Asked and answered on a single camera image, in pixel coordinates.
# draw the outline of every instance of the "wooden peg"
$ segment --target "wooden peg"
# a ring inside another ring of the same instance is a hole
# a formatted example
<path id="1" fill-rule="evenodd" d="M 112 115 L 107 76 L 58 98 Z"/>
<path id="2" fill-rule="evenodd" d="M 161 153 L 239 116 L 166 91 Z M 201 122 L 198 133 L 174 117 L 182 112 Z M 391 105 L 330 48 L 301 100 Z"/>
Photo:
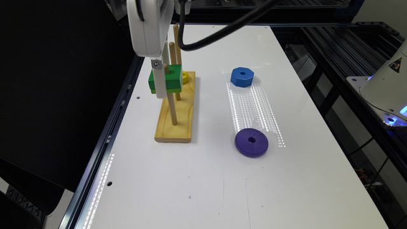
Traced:
<path id="1" fill-rule="evenodd" d="M 165 72 L 165 74 L 170 73 L 170 67 L 168 66 L 168 64 L 164 64 L 164 72 Z"/>
<path id="2" fill-rule="evenodd" d="M 177 64 L 176 44 L 174 42 L 170 42 L 170 56 L 171 64 Z"/>
<path id="3" fill-rule="evenodd" d="M 183 64 L 183 61 L 181 59 L 181 49 L 179 48 L 178 45 L 178 25 L 174 25 L 174 38 L 176 41 L 176 54 L 177 54 L 177 64 Z"/>
<path id="4" fill-rule="evenodd" d="M 176 113 L 176 104 L 174 102 L 174 96 L 172 93 L 167 93 L 168 107 L 170 108 L 171 122 L 173 125 L 177 125 L 177 113 Z"/>
<path id="5" fill-rule="evenodd" d="M 176 101 L 180 101 L 181 100 L 181 93 L 176 92 Z"/>

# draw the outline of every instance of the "purple disc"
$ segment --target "purple disc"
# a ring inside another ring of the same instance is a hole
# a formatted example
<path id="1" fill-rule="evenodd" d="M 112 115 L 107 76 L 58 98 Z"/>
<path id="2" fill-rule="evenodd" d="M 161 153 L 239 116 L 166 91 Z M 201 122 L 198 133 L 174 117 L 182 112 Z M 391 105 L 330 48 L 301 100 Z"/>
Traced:
<path id="1" fill-rule="evenodd" d="M 266 153 L 268 140 L 262 132 L 253 128 L 245 128 L 237 133 L 235 145 L 241 154 L 255 158 Z"/>

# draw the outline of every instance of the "yellow object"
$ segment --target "yellow object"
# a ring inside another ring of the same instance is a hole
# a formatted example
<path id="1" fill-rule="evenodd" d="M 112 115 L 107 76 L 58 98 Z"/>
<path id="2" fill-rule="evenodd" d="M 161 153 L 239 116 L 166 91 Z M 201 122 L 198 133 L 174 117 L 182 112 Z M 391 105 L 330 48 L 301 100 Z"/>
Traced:
<path id="1" fill-rule="evenodd" d="M 157 142 L 191 142 L 195 72 L 188 74 L 190 80 L 183 85 L 182 99 L 175 102 L 177 125 L 172 124 L 167 98 L 163 100 L 154 137 Z"/>
<path id="2" fill-rule="evenodd" d="M 189 76 L 188 76 L 188 72 L 183 71 L 183 84 L 185 84 L 186 82 L 188 82 L 189 80 Z"/>

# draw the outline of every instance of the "small hole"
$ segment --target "small hole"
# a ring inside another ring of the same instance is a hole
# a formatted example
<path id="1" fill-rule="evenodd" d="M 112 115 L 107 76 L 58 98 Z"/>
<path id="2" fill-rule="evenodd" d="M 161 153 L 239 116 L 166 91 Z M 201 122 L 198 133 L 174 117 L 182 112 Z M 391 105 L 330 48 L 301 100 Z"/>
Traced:
<path id="1" fill-rule="evenodd" d="M 256 142 L 256 139 L 254 137 L 249 137 L 248 140 L 249 140 L 250 143 L 255 143 Z"/>

